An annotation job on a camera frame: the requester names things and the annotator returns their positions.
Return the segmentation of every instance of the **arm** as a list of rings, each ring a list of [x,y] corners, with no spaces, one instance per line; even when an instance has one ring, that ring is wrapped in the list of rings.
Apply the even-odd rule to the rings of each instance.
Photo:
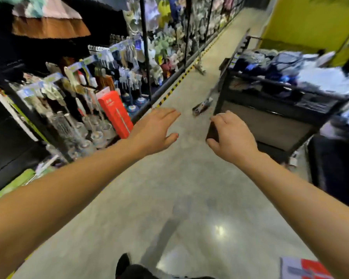
[[[211,120],[219,143],[207,143],[215,154],[252,179],[332,276],[349,279],[349,207],[259,152],[247,125],[232,112]]]
[[[135,125],[128,139],[2,197],[0,279],[81,212],[115,177],[175,142],[178,134],[166,136],[179,116],[174,109],[155,109]]]

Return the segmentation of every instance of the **small package on floor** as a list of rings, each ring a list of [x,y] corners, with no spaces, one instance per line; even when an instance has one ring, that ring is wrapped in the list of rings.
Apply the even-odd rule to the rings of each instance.
[[[282,257],[281,279],[334,279],[334,277],[315,260]]]

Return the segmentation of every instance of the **concrete floor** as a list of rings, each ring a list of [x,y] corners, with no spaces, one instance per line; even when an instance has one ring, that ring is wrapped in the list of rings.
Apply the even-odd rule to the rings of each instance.
[[[266,17],[243,10],[204,56],[206,76],[192,70],[165,101],[182,112],[170,129],[177,142],[116,178],[13,279],[114,278],[124,252],[152,270],[220,279],[276,279],[281,256],[314,259],[251,180],[208,148],[213,109],[191,114],[222,60],[247,28],[258,34]]]

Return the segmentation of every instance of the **person's right hand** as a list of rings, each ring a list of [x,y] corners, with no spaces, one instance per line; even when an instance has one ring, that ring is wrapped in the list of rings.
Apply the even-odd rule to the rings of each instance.
[[[212,116],[219,133],[219,143],[214,139],[207,139],[207,144],[220,158],[236,165],[257,158],[259,150],[255,138],[247,125],[231,111]]]

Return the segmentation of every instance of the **floor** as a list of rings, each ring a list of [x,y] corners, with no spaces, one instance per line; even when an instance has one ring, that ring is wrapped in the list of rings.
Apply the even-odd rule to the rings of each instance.
[[[206,75],[192,70],[165,101],[182,113],[170,129],[177,142],[116,178],[13,279],[114,278],[125,252],[157,273],[220,279],[276,279],[281,256],[314,259],[251,180],[208,148],[213,110],[191,114],[223,59],[247,28],[259,34],[266,17],[244,9],[204,56]]]

